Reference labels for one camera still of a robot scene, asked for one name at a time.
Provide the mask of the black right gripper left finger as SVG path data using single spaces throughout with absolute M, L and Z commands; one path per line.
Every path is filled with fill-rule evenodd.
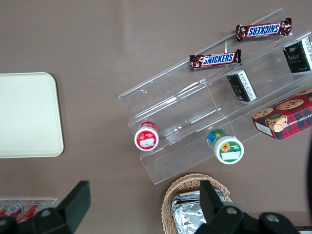
M 73 234 L 91 206 L 90 182 L 80 181 L 55 208 L 46 208 L 29 220 L 17 223 L 12 217 L 0 219 L 2 234 Z

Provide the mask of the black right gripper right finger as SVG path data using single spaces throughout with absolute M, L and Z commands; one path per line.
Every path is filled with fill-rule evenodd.
M 200 182 L 200 206 L 206 223 L 196 234 L 298 234 L 299 230 L 285 216 L 265 212 L 253 218 L 233 203 L 221 202 L 208 180 Z

